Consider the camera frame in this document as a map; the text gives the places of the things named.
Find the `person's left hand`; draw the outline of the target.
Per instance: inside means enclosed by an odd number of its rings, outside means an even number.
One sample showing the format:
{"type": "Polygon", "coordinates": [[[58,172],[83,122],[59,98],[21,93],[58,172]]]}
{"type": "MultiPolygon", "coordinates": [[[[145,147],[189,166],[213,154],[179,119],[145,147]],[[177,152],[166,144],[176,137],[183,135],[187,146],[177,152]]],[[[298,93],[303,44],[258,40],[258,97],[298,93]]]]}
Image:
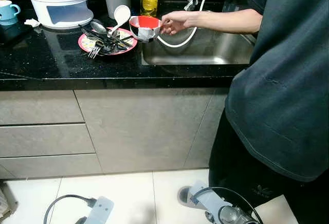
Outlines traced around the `person's left hand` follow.
{"type": "Polygon", "coordinates": [[[170,12],[162,16],[161,34],[176,34],[184,29],[194,27],[194,21],[198,12],[177,11],[170,12]]]}

